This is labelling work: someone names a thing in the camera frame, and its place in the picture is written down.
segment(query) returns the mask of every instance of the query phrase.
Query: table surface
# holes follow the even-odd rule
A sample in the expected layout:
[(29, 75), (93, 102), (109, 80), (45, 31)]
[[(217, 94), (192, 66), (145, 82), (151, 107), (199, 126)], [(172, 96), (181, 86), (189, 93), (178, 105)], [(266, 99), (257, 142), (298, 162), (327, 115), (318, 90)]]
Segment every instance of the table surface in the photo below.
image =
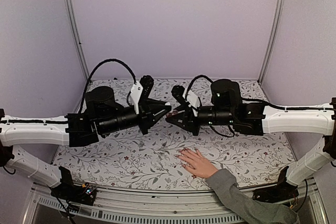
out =
[[(178, 103), (171, 96), (174, 85), (187, 87), (190, 80), (155, 80), (150, 97)], [(256, 81), (237, 81), (244, 98), (266, 99)], [(131, 80), (98, 80), (98, 86), (114, 89), (116, 101), (126, 105), (125, 98), (132, 86)], [(210, 104), (211, 91), (206, 80), (197, 80), (192, 90), (203, 105)], [(224, 126), (216, 129), (230, 134)], [(201, 127), (199, 136), (193, 136), (163, 118), (142, 135), (138, 127), (100, 138), (100, 142), (86, 147), (60, 146), (54, 165), (69, 169), (77, 182), (90, 182), (101, 186), (116, 186), (151, 190), (209, 190), (204, 179), (188, 173), (174, 155), (184, 147), (197, 147), (217, 168), (227, 168), (240, 188), (270, 184), (277, 181), (282, 167), (295, 160), (283, 133), (264, 136), (236, 134), (225, 138), (209, 127)]]

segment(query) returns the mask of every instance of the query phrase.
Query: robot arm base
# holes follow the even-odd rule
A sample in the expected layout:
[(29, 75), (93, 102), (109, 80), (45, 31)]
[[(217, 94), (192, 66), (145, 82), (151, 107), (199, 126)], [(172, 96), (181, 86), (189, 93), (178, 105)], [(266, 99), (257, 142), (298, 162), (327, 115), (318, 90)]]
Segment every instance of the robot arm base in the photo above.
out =
[(61, 184), (51, 188), (51, 195), (71, 202), (93, 206), (97, 195), (96, 187), (88, 183), (84, 187), (74, 185), (70, 171), (62, 166), (59, 169), (62, 175)]
[(281, 170), (278, 184), (275, 186), (256, 189), (253, 192), (253, 199), (261, 202), (275, 203), (293, 197), (298, 197), (298, 187), (292, 186), (286, 182), (286, 173), (288, 166)]

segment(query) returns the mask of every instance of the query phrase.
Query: purple backdrop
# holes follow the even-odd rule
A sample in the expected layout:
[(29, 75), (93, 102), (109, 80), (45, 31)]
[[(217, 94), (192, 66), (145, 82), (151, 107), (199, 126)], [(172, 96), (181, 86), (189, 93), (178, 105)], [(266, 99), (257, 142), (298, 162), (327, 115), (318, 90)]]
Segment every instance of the purple backdrop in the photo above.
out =
[[(73, 0), (89, 69), (120, 58), (136, 75), (257, 79), (276, 0)], [(103, 67), (96, 79), (129, 77)]]

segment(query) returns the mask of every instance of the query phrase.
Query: metal frame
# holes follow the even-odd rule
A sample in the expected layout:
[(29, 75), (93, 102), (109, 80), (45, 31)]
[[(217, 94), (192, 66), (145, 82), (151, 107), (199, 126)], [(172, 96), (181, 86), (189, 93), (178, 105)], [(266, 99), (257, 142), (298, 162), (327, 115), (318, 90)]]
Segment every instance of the metal frame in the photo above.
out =
[(72, 36), (75, 42), (79, 63), (80, 63), (83, 75), (85, 79), (87, 80), (89, 78), (89, 69), (86, 64), (86, 60), (84, 57), (84, 51), (83, 51), (80, 38), (79, 38), (79, 33), (78, 33), (77, 24), (76, 24), (75, 12), (74, 12), (74, 7), (72, 5), (72, 0), (64, 0), (64, 1), (65, 1), (65, 6), (67, 8), (70, 27), (71, 27)]
[(267, 73), (267, 69), (268, 69), (268, 66), (269, 66), (270, 59), (271, 59), (271, 54), (272, 54), (274, 43), (275, 43), (276, 36), (277, 36), (277, 31), (278, 31), (278, 27), (279, 27), (279, 23), (280, 23), (280, 18), (281, 18), (282, 7), (284, 5), (284, 1), (285, 0), (277, 0), (275, 15), (274, 15), (272, 29), (271, 29), (271, 34), (270, 34), (270, 37), (269, 37), (269, 40), (268, 40), (266, 54), (265, 54), (264, 61), (262, 63), (261, 71), (260, 71), (260, 74), (259, 74), (258, 82), (260, 84), (262, 84), (265, 80), (265, 76), (266, 76), (266, 73)]
[[(329, 224), (323, 203), (313, 178), (308, 179), (308, 198), (312, 204), (316, 223)], [(299, 186), (299, 199), (306, 193), (306, 185)], [(124, 190), (116, 187), (98, 187), (95, 205), (81, 206), (77, 215), (113, 223), (193, 224), (193, 223), (241, 223), (243, 220), (225, 208), (212, 191), (162, 192), (148, 190)], [(251, 197), (254, 188), (242, 189)], [(32, 224), (41, 204), (63, 211), (58, 201), (50, 195), (46, 186), (34, 183), (30, 203), (23, 224)]]

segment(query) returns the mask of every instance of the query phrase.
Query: white arm segment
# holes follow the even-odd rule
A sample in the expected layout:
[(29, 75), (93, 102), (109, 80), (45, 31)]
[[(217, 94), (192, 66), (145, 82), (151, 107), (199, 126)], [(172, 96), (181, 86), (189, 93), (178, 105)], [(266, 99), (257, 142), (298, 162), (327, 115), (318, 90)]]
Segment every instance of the white arm segment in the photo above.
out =
[(65, 132), (68, 124), (50, 124), (50, 123), (11, 123), (11, 120), (42, 120), (66, 122), (64, 116), (55, 118), (16, 118), (6, 115), (1, 121), (0, 140), (3, 146), (12, 146), (17, 144), (56, 144), (69, 145), (69, 134)]
[(314, 172), (321, 169), (324, 165), (334, 159), (326, 152), (323, 152), (324, 138), (300, 160), (289, 165), (286, 172), (287, 183), (298, 186), (305, 178), (310, 177)]
[(20, 146), (13, 146), (14, 159), (10, 159), (6, 167), (22, 170), (28, 178), (34, 178), (54, 188), (61, 184), (61, 171), (57, 166), (49, 165), (32, 156)]
[[(333, 108), (328, 103), (309, 107)], [(266, 106), (264, 108), (264, 115), (266, 116), (262, 121), (264, 133), (309, 132), (330, 136), (333, 133), (335, 124), (335, 121), (331, 118), (334, 115), (334, 111), (332, 110), (284, 111)]]

